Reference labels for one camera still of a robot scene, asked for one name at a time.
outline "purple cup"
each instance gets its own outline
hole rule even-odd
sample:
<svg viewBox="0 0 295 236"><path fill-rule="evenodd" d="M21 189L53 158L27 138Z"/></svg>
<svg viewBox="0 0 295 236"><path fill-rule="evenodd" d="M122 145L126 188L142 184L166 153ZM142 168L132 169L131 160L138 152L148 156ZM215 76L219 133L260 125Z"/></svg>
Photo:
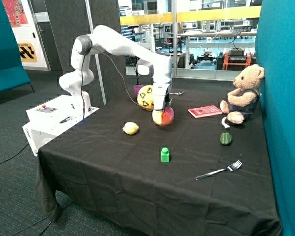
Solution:
<svg viewBox="0 0 295 236"><path fill-rule="evenodd" d="M138 97L138 93L139 93L139 90L144 87L144 85L135 85L134 86L134 92L136 94L136 98Z"/></svg>

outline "glass window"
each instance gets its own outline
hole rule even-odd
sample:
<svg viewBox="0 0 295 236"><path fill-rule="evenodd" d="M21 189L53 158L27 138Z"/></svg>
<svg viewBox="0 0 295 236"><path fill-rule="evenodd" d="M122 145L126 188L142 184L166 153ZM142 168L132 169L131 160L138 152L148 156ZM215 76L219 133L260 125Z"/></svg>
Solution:
<svg viewBox="0 0 295 236"><path fill-rule="evenodd" d="M168 51L176 77L218 80L232 80L256 63L261 3L262 0L119 0L121 17L137 17L128 17L133 22L122 25L124 36L151 51ZM140 22L137 28L128 28L136 22Z"/></svg>

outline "green toy block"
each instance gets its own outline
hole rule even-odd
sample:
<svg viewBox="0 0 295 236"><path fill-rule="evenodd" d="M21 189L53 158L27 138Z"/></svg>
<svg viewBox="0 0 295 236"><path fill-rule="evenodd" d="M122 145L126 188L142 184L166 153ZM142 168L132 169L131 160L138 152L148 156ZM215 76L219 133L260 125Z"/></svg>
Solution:
<svg viewBox="0 0 295 236"><path fill-rule="evenodd" d="M161 162L170 162L169 150L167 147L163 147L161 151Z"/></svg>

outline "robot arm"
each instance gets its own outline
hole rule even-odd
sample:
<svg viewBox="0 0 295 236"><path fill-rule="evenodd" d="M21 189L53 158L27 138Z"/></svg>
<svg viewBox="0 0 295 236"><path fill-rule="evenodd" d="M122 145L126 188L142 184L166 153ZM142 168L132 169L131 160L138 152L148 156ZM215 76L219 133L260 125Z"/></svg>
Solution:
<svg viewBox="0 0 295 236"><path fill-rule="evenodd" d="M76 38L71 57L75 69L60 78L60 85L73 96L81 96L81 86L94 79L89 69L90 56L107 51L113 55L135 55L140 58L137 71L153 78L154 110L164 110L170 105L169 93L172 63L169 53L153 53L106 26L97 26L93 34Z"/></svg>

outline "teddy bear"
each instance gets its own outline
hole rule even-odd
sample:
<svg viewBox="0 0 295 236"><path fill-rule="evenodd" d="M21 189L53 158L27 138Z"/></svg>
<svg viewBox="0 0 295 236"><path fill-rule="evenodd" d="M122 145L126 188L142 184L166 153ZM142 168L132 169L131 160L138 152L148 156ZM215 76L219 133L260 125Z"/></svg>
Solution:
<svg viewBox="0 0 295 236"><path fill-rule="evenodd" d="M254 112L259 98L259 87L265 77L265 69L254 64L246 67L234 81L237 88L227 94L228 102L221 101L220 108L228 114L227 120L234 124L242 124Z"/></svg>

